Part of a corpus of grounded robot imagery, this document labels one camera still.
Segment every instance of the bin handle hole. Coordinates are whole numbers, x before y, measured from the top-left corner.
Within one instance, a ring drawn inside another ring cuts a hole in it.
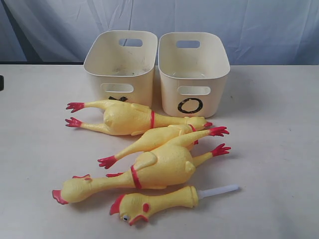
[[[121,38],[119,40],[119,45],[141,47],[143,45],[143,42],[142,40],[135,38]]]
[[[130,84],[103,83],[101,89],[107,93],[132,93],[134,87]]]
[[[200,47],[199,41],[177,41],[177,48],[198,48]]]
[[[210,94],[208,86],[180,86],[177,91],[182,96],[207,96]]]

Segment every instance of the white plastic bin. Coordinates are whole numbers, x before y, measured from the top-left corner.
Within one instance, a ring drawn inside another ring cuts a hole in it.
[[[159,40],[163,110],[175,117],[213,116],[224,91],[230,65],[216,35],[172,32]]]
[[[85,61],[97,100],[152,105],[158,38],[147,31],[104,32]]]

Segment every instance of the red band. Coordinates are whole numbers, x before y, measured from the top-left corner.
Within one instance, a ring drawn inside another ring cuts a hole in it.
[[[142,186],[141,186],[141,183],[139,181],[138,173],[137,173],[137,171],[134,168],[134,165],[131,166],[131,172],[132,172],[132,176],[133,176],[133,181],[134,181],[135,187],[137,189],[141,189]]]
[[[154,128],[154,122],[155,122],[155,112],[152,111],[152,113],[151,113],[151,128]]]
[[[194,126],[192,126],[191,124],[190,124],[189,126],[191,126],[191,129],[193,130],[193,132],[196,131],[195,128],[194,128]]]

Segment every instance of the white backdrop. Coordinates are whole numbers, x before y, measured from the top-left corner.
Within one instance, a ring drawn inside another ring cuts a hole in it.
[[[158,37],[172,31],[211,32],[222,39],[231,64],[319,63],[319,0],[5,2],[43,61],[84,61],[100,33],[132,29]],[[2,38],[0,52],[6,48]]]

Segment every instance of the rubber chicken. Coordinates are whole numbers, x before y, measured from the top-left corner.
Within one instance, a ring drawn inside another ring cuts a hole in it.
[[[63,183],[62,190],[52,191],[53,198],[61,204],[76,203],[111,188],[164,189],[185,183],[197,166],[211,157],[229,153],[227,150],[230,149],[221,144],[211,152],[192,157],[187,146],[202,137],[223,136],[224,133],[229,134],[226,127],[216,127],[178,136],[140,154],[130,170],[124,173],[108,174],[107,178],[91,178],[89,174],[74,176]]]
[[[119,196],[111,206],[110,215],[119,213],[120,219],[132,226],[140,219],[148,222],[153,214],[172,207],[193,208],[198,201],[222,193],[238,190],[237,185],[228,185],[204,191],[196,191],[193,186],[183,187],[175,192],[160,196],[146,196],[141,193],[131,193]]]
[[[167,127],[149,129],[137,141],[132,143],[127,148],[123,149],[121,152],[110,157],[99,159],[99,166],[108,169],[118,160],[124,158],[125,156],[131,153],[152,151],[153,149],[162,146],[172,138],[194,131],[196,131],[196,129],[190,124],[173,124]],[[195,144],[198,144],[198,141],[195,141],[194,143],[190,144],[187,147],[188,150],[192,150]]]
[[[110,135],[139,135],[150,128],[165,127],[170,124],[191,124],[196,130],[202,130],[212,123],[204,117],[169,117],[156,114],[148,106],[127,103],[118,100],[102,100],[88,103],[69,103],[67,110],[76,112],[87,107],[105,110],[103,123],[84,123],[71,117],[66,119],[68,127],[81,127]]]

